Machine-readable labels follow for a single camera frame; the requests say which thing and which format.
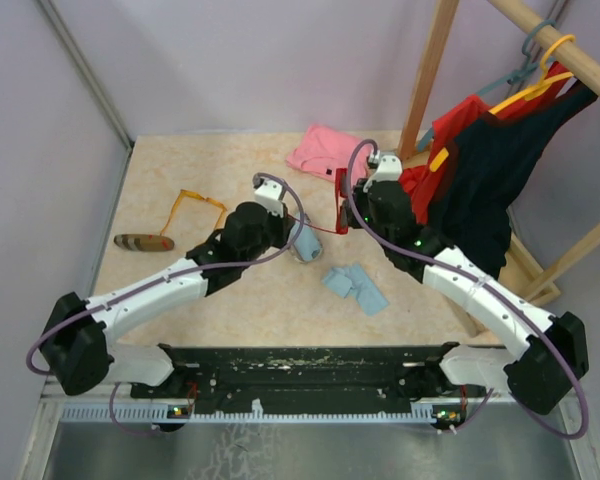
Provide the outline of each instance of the blue hanger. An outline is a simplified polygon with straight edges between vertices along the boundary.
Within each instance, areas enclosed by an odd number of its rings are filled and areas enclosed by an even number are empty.
[[[478,90],[476,92],[476,95],[479,97],[482,97],[482,96],[486,95],[487,93],[489,93],[494,88],[499,87],[500,85],[504,85],[505,83],[508,83],[509,85],[515,85],[516,83],[523,82],[527,78],[529,78],[529,76],[533,72],[535,72],[536,69],[538,68],[538,62],[530,63],[531,62],[531,52],[528,50],[529,43],[531,42],[531,40],[533,40],[533,37],[535,37],[536,34],[540,30],[542,30],[544,27],[546,27],[547,25],[551,25],[552,27],[555,27],[556,22],[555,22],[555,20],[549,20],[549,19],[540,22],[538,25],[535,26],[535,28],[533,30],[531,30],[529,32],[529,35],[527,35],[527,38],[524,39],[524,42],[522,43],[522,54],[526,57],[526,59],[525,59],[524,63],[522,64],[522,67],[517,68],[510,73],[507,73],[504,77],[500,77],[499,79],[490,83],[486,87],[481,88],[480,90]],[[429,142],[432,139],[433,139],[433,127],[431,127],[429,130],[427,130],[427,133],[424,134],[424,137],[422,137],[420,139],[420,141],[418,142],[418,145],[416,145],[416,149],[418,150],[418,152],[424,152],[424,149],[427,148],[427,145],[429,145]]]

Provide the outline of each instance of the dark navy garment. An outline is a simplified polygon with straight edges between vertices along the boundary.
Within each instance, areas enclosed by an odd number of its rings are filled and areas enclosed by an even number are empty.
[[[450,163],[429,204],[428,224],[498,278],[511,241],[507,207],[522,191],[553,135],[597,98],[576,82],[524,117],[499,120],[488,112],[481,115],[446,145]]]

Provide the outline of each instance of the wooden table surface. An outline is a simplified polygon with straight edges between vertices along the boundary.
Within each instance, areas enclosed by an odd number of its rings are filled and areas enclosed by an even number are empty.
[[[368,132],[390,149],[399,132]],[[294,171],[286,156],[300,133],[145,136],[135,145],[103,259],[96,293],[123,287],[155,273],[202,242],[218,209],[186,199],[166,235],[171,252],[124,251],[121,233],[156,234],[180,189],[224,203],[229,211],[253,199],[258,171],[281,176],[298,192],[315,225],[335,222],[333,184]],[[285,197],[293,210],[293,200]],[[420,345],[445,341],[498,343],[489,332],[469,338],[453,309],[437,292],[396,270],[363,231],[347,236],[318,232],[323,255],[301,264],[290,254],[248,269],[240,281],[197,302],[170,310],[123,337],[127,343],[174,346]],[[367,316],[353,298],[341,299],[321,283],[333,266],[360,263],[390,305]]]

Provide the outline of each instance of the wooden pole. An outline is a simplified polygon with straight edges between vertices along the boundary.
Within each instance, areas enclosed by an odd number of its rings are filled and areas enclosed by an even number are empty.
[[[580,259],[591,253],[598,245],[600,245],[600,223],[571,247],[567,253],[562,255],[562,257],[560,257],[553,265],[527,285],[522,291],[521,296],[525,299],[533,298],[541,292],[547,284],[569,270]]]
[[[398,157],[403,162],[408,159],[415,150],[416,138],[422,124],[422,117],[429,102],[429,95],[436,79],[438,66],[442,59],[442,53],[451,31],[453,17],[456,14],[459,0],[438,0],[433,12],[433,19],[429,27],[427,44],[422,52],[416,83],[411,91],[411,102],[409,113],[402,128],[400,143],[398,145]]]
[[[529,33],[543,21],[542,17],[520,0],[488,1],[525,33]],[[534,39],[542,47],[549,48],[562,36],[562,33],[548,25],[542,28]],[[553,56],[600,97],[600,64],[598,62],[573,42],[565,42],[560,45],[553,52]]]

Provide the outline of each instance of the gray wall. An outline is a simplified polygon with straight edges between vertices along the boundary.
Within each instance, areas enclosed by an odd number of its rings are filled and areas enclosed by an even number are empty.
[[[573,2],[561,30],[600,62],[600,0]],[[554,137],[514,212],[545,266],[600,221],[600,99]],[[600,424],[600,247],[557,283],[563,295],[552,308],[586,323],[591,370],[584,385]]]
[[[55,3],[138,135],[399,129],[435,2]],[[485,0],[460,3],[428,122],[521,61],[524,34]]]
[[[43,382],[25,352],[58,296],[86,293],[124,161],[34,2],[0,0],[0,479]]]

